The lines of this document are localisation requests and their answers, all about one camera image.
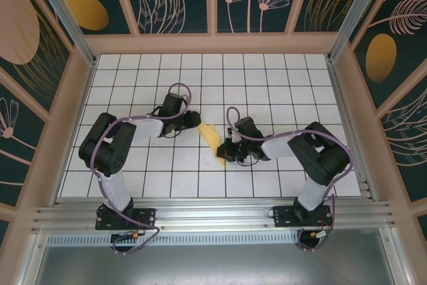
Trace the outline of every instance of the gray metal surface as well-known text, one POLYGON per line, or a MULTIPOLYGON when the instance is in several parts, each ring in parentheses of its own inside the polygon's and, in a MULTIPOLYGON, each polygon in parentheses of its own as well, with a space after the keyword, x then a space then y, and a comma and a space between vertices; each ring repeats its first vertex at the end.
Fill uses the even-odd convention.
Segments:
POLYGON ((295 244, 47 248, 37 285, 394 284, 377 230, 337 231, 319 252, 295 244))

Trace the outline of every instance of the white grid floor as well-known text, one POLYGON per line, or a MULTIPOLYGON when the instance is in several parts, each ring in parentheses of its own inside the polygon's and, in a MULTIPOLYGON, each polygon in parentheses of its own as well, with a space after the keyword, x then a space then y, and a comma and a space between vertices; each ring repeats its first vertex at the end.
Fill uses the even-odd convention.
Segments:
MULTIPOLYGON (((338 139, 346 136, 323 55, 153 54, 102 55, 61 184, 61 197, 100 197, 78 148, 100 113, 142 115, 163 103, 175 82, 190 86, 191 110, 215 124, 224 140, 225 110, 250 115, 264 134, 305 128, 320 121, 338 139)), ((294 197, 306 181, 296 158, 224 168, 197 128, 174 139, 133 144, 123 168, 133 197, 294 197)), ((356 175, 338 182, 335 193, 360 196, 356 175)))

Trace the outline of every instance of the white tile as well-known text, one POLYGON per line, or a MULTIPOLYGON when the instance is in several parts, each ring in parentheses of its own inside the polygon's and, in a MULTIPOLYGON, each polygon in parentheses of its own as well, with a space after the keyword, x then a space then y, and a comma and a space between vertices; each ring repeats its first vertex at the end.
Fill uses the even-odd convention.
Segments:
POLYGON ((110 105, 131 105, 134 87, 113 87, 110 105))
POLYGON ((238 69, 243 68, 243 54, 241 53, 225 53, 224 68, 238 69))
POLYGON ((326 69, 309 69, 310 80, 313 86, 331 86, 331 79, 326 69))
POLYGON ((173 148, 151 147, 148 153, 147 171, 171 170, 173 148))
POLYGON ((270 105, 248 105, 248 115, 256 125, 268 125, 272 123, 270 105))
POLYGON ((117 70, 114 86, 135 86, 137 72, 136 69, 117 70))
POLYGON ((265 86, 267 77, 265 69, 245 69, 247 86, 265 86))
POLYGON ((221 165, 220 161, 216 158, 216 153, 209 147, 200 148, 200 168, 201 172, 203 171, 216 171, 223 172, 224 167, 221 165))
POLYGON ((130 116, 147 115, 153 111, 154 107, 150 105, 132 105, 130 116))
POLYGON ((142 197, 145 172, 123 172, 125 176, 126 189, 131 197, 142 197))
POLYGON ((262 53, 245 53, 245 69, 264 69, 264 55, 262 53))
POLYGON ((270 69, 285 69, 285 56, 283 53, 266 53, 264 54, 266 68, 270 69))
POLYGON ((67 172, 61 197, 86 197, 91 177, 91 172, 67 172))
POLYGON ((153 105, 155 101, 156 87, 136 87, 132 104, 153 105))
POLYGON ((267 69, 269 86, 288 86, 288 73, 285 69, 267 69))
POLYGON ((164 53, 161 55, 160 69, 180 69, 181 54, 180 53, 164 53))
POLYGON ((248 97, 248 104, 270 103, 267 86, 246 87, 246 95, 248 97))
POLYGON ((182 69, 180 83, 187 86, 201 85, 201 70, 200 69, 182 69))
POLYGON ((279 170, 304 170, 300 161, 295 156, 279 157, 279 170))
POLYGON ((138 69, 140 59, 140 54, 123 54, 120 57, 119 69, 138 69))
POLYGON ((224 93, 222 87, 202 87, 201 103, 214 105, 224 103, 224 93))
POLYGON ((254 172, 255 197, 280 197, 279 173, 254 172))
POLYGON ((169 197, 171 192, 171 172, 147 172, 143 197, 169 197))
POLYGON ((92 126, 87 126, 87 125, 80 126, 79 132, 74 142, 74 146, 80 147, 80 145, 83 143, 83 140, 85 140, 87 134, 91 129, 92 129, 92 126))
POLYGON ((179 82, 179 69, 160 69, 159 71, 159 86, 170 86, 179 82))
POLYGON ((334 90, 332 87, 313 87, 314 99, 316 103, 333 103, 336 104, 334 90))
POLYGON ((160 57, 159 53, 145 53, 141 55, 141 61, 139 62, 140 69, 159 69, 160 68, 160 57))
MULTIPOLYGON (((241 119, 241 118, 245 118, 245 117, 247 117, 247 116, 248 116, 248 108, 247 108, 247 105, 235 105, 235 104, 232 104, 232 105, 225 105, 225 106, 224 106, 224 123, 225 123, 225 124, 227 124, 227 110, 228 110, 228 108, 230 108, 230 107, 235 107, 235 108, 237 108, 237 109, 238 109, 238 111, 239 111, 239 113, 240 113, 240 119, 241 119)), ((235 122, 237 122, 237 120, 238 120, 238 115, 237 115, 236 111, 231 109, 231 110, 230 110, 230 121, 231 121, 232 123, 235 123, 235 122)))
POLYGON ((224 107, 223 105, 202 105, 201 120, 206 124, 223 124, 224 107))
POLYGON ((107 105, 97 105, 97 106, 86 106, 85 113, 81 120, 82 125, 93 125, 98 119, 99 115, 105 113, 108 109, 107 105))
POLYGON ((270 103, 272 104, 292 104, 291 91, 288 86, 269 86, 270 103))
POLYGON ((224 70, 225 86, 244 86, 245 72, 243 69, 225 69, 224 70))
POLYGON ((306 60, 304 59, 304 55, 301 53, 286 53, 286 68, 288 69, 305 69, 306 60))
POLYGON ((292 102, 296 105, 314 104, 313 90, 309 86, 291 87, 292 102))
POLYGON ((108 105, 112 87, 92 87, 87 100, 88 105, 108 105))
POLYGON ((251 172, 227 172, 227 197, 253 197, 251 172))
POLYGON ((120 55, 101 55, 97 69, 117 69, 120 55))
POLYGON ((175 138, 175 146, 177 147, 193 147, 199 145, 199 130, 198 128, 192 128, 183 130, 175 138))
POLYGON ((182 55, 181 68, 200 69, 201 54, 200 53, 184 53, 182 55))
POLYGON ((83 170, 83 171, 90 171, 89 168, 86 167, 86 164, 83 160, 79 157, 79 148, 73 148, 73 153, 71 154, 71 161, 69 163, 68 170, 83 170))
POLYGON ((293 125, 296 123, 292 105, 272 105, 273 124, 293 125))
POLYGON ((321 124, 341 124, 340 112, 337 105, 317 105, 321 124))
POLYGON ((225 197, 226 175, 224 172, 199 173, 199 197, 225 197))
POLYGON ((148 149, 144 147, 130 148, 123 170, 130 172, 145 170, 147 152, 148 149))
POLYGON ((114 85, 116 70, 97 70, 93 78, 92 86, 112 86, 114 85))
POLYGON ((204 69, 201 72, 202 86, 222 86, 222 69, 204 69))
POLYGON ((319 121, 316 105, 294 105, 296 123, 307 124, 319 121))
POLYGON ((202 67, 204 69, 222 69, 222 54, 204 53, 202 67))
POLYGON ((246 88, 243 87, 224 87, 224 103, 246 104, 246 88))
POLYGON ((300 195, 306 183, 304 172, 280 172, 279 175, 282 197, 296 197, 300 195))
POLYGON ((111 105, 108 107, 108 113, 117 118, 129 117, 131 113, 130 105, 111 105))
POLYGON ((157 86, 157 80, 159 78, 158 69, 140 69, 138 70, 138 76, 136 79, 136 86, 157 86))
POLYGON ((199 169, 199 148, 175 148, 173 170, 192 171, 199 169))
POLYGON ((291 86, 311 86, 307 69, 288 69, 288 77, 291 86))
POLYGON ((199 174, 197 172, 172 173, 171 197, 197 197, 199 174))
POLYGON ((336 195, 340 197, 360 197, 358 179, 355 172, 350 172, 346 177, 335 183, 336 195))
POLYGON ((326 69, 326 60, 324 55, 306 54, 308 68, 326 69))
POLYGON ((325 125, 324 126, 332 135, 337 137, 337 139, 342 142, 344 145, 348 145, 347 137, 344 132, 344 127, 342 125, 325 125))

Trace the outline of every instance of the metal bracket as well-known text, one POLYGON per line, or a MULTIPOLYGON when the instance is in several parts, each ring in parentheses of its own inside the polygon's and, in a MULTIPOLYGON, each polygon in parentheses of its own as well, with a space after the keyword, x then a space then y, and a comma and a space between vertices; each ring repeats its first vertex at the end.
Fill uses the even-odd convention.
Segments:
POLYGON ((275 227, 322 227, 322 219, 328 225, 332 224, 331 209, 328 205, 321 205, 316 213, 306 222, 295 216, 293 206, 275 206, 272 208, 275 227))

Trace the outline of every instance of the wall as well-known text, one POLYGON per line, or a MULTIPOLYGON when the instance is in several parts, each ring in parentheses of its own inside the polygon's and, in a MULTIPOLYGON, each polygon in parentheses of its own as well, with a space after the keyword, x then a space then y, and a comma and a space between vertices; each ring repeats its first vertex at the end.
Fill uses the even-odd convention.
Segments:
POLYGON ((0 284, 9 284, 54 188, 88 66, 43 0, 0 7, 0 284))
POLYGON ((375 0, 337 60, 379 198, 390 202, 419 280, 427 279, 426 4, 375 0))
POLYGON ((65 0, 94 53, 325 53, 353 0, 65 0))

